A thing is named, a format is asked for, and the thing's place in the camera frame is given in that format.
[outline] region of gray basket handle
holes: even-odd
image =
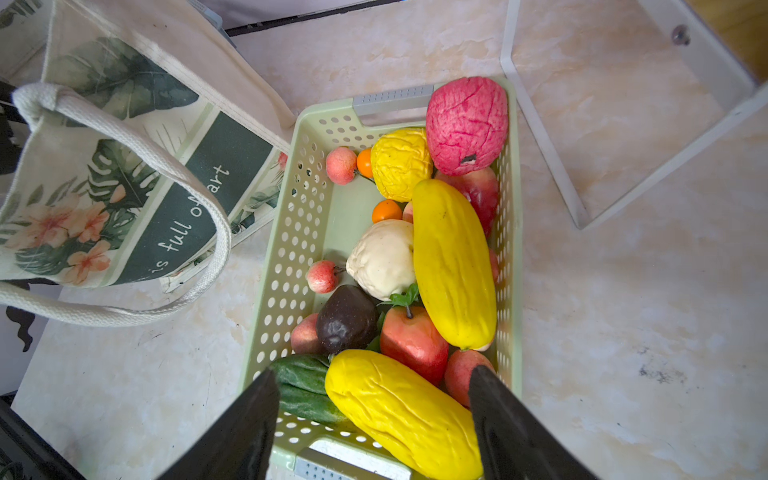
[[[378,94],[360,95],[352,100],[352,108],[358,117],[389,113],[392,111],[424,108],[432,98],[435,85],[401,88],[399,90],[383,91]]]

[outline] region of white strap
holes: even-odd
[[[152,310],[130,310],[115,306],[92,306],[64,303],[36,296],[16,286],[0,282],[0,303],[15,306],[38,315],[67,323],[86,326],[133,326],[151,323],[184,308],[213,285],[224,269],[232,246],[232,232],[227,215],[218,200],[178,160],[151,139],[123,121],[104,113],[71,88],[56,84],[28,84],[13,92],[13,102],[34,131],[45,110],[57,111],[130,148],[147,165],[169,177],[192,194],[210,214],[216,224],[216,250],[208,268],[195,285],[179,299]]]

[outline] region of yellow squash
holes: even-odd
[[[413,187],[432,177],[425,129],[401,128],[381,137],[371,150],[371,169],[384,198],[411,201]]]
[[[437,480],[482,475],[472,414],[400,362],[370,350],[333,358],[326,393],[399,461]]]
[[[480,219],[458,190],[424,180],[413,191],[413,266],[440,335],[479,349],[496,333],[496,292]]]

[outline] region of light green basket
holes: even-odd
[[[519,397],[522,202],[516,97],[506,78],[494,80],[508,93],[509,137],[502,155],[493,164],[500,183],[500,201],[491,246],[498,255],[500,274],[496,284],[496,339],[486,355],[497,367],[502,382]],[[361,151],[391,131],[424,126],[424,121],[417,121],[367,127],[358,114],[423,108],[436,87],[426,85],[332,101],[309,107],[299,116],[266,251],[241,389],[273,360],[291,353],[291,330],[309,314],[319,311],[329,297],[309,290],[305,280],[309,266],[321,259],[343,265],[371,226],[374,206],[383,200],[376,186],[365,178],[357,177],[345,186],[334,185],[326,176],[326,155],[339,146]],[[346,275],[342,278],[342,283],[352,282]],[[371,472],[402,477],[409,473],[407,467],[361,431],[338,431],[282,411],[277,421],[270,461],[304,478],[380,478]],[[348,463],[325,454],[339,449],[345,453],[334,455],[342,456]],[[422,476],[413,472],[411,478]]]

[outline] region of beige marble surface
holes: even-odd
[[[298,113],[499,74],[505,12],[408,0],[235,42]],[[523,0],[514,57],[592,212],[721,114],[633,0]],[[587,232],[519,136],[525,403],[602,478],[768,477],[768,109]],[[235,393],[263,241],[166,325],[50,323],[14,408],[88,478],[158,475]]]

